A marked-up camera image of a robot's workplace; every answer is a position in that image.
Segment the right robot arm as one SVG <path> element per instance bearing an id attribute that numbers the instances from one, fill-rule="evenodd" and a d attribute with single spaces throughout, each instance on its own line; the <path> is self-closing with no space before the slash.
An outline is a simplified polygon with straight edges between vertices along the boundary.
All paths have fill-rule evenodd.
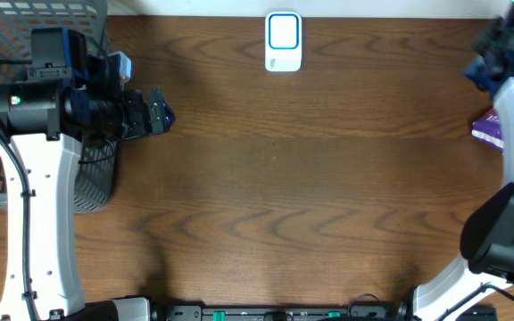
<path id="1" fill-rule="evenodd" d="M 434 279 L 410 291 L 390 320 L 469 320 L 495 314 L 476 309 L 497 292 L 514 302 L 514 1 L 475 40 L 476 59 L 467 78 L 487 92 L 499 118 L 503 141 L 502 187 L 470 215 L 459 255 Z"/>

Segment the blue Oreo cookie pack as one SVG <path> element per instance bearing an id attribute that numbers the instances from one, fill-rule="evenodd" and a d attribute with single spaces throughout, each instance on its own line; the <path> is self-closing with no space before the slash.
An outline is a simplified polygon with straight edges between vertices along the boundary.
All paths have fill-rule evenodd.
<path id="1" fill-rule="evenodd" d="M 481 56 L 477 56 L 464 70 L 464 76 L 471 80 L 477 89 L 482 92 L 487 92 L 489 95 L 494 95 L 499 89 L 501 83 L 497 80 L 492 80 Z"/>

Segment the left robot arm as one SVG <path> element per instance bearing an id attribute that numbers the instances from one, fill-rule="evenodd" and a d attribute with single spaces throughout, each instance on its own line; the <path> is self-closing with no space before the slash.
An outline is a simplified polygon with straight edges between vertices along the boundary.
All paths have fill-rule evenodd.
<path id="1" fill-rule="evenodd" d="M 78 270 L 74 194 L 86 146 L 167 133 L 173 110 L 158 89 L 125 90 L 122 53 L 89 54 L 91 38 L 34 29 L 27 77 L 0 85 L 0 157 L 6 178 L 7 267 L 0 319 L 160 320 L 153 300 L 86 300 Z"/>

